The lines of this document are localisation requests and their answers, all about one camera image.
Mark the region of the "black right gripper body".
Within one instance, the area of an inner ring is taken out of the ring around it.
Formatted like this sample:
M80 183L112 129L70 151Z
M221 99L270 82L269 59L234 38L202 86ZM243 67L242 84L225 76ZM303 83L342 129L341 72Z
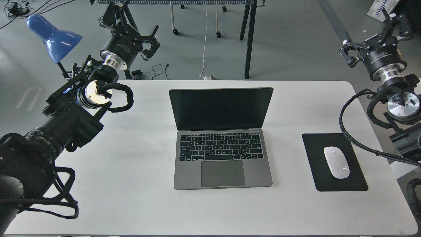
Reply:
M381 41L380 36L373 36L363 42L363 45L370 46L369 49L360 50L360 59L364 63L370 80L380 81L379 70L385 66L393 66L398 72L406 69L407 63L397 47L398 39L394 36L386 36Z

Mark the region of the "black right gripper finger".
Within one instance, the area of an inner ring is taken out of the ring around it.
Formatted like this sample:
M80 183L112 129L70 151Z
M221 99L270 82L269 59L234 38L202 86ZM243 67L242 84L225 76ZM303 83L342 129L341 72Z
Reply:
M358 56L358 53L361 50L370 50L371 45L368 45L364 42L352 42L349 40L344 40L342 47L339 52L343 57L344 61L350 68L354 68L357 63L361 60Z
M397 42L412 39L413 33L405 13L399 15L394 13L388 14L385 10L383 10L383 13L387 24L378 35L378 44L383 44L386 39L392 38L396 38Z

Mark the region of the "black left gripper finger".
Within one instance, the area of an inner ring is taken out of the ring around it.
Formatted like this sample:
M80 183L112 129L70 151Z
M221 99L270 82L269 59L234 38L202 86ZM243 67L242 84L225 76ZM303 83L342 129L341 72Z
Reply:
M153 57L153 55L157 52L158 48L161 45L156 40L148 40L148 41L145 41L144 43L150 45L149 48L143 47L143 49L141 50L142 59L147 61L147 60L150 60Z
M134 42L156 42L157 39L156 39L155 35L156 35L156 32L158 31L158 29L159 29L159 25L155 25L152 28L152 31L149 35L141 36L140 34L138 34L137 36L133 37L133 40L134 40Z

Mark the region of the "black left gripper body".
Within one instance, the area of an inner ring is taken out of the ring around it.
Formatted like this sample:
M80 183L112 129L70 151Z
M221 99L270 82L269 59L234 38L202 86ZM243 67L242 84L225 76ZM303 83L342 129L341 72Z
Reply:
M101 58L117 62L116 69L128 70L137 54L142 50L142 40L137 30L112 29L111 35L100 51Z

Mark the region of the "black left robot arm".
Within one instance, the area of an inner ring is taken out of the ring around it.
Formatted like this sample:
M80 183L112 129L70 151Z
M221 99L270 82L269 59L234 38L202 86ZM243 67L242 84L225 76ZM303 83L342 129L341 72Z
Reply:
M75 151L93 140L103 129L100 122L106 112L129 110L133 91L117 82L120 65L133 62L138 53L150 59L160 44L158 26L142 36L131 25L115 25L111 45L103 61L87 57L80 72L48 99L46 116L26 135L9 133L1 137L1 234L16 215L23 211L41 212L33 205L56 205L74 210L72 215L45 213L76 219L78 202L70 194L75 181L72 168L58 167L56 159L63 150Z

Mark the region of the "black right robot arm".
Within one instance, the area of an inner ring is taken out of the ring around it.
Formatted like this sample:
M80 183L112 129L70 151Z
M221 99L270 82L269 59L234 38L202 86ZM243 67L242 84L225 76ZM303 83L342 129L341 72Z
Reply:
M382 32L366 39L364 42L352 42L348 33L340 54L350 67L362 61L367 68L370 79L381 81L376 92L363 90L353 96L372 95L367 106L368 118L377 126L394 129L390 140L399 151L400 156L375 151L356 141L343 125L342 108L339 124L344 136L357 147L374 153L377 156L419 166L420 161L420 95L414 88L420 82L415 74L401 76L407 63L398 49L398 42L412 38L412 31L406 15L388 14L381 9L387 24Z

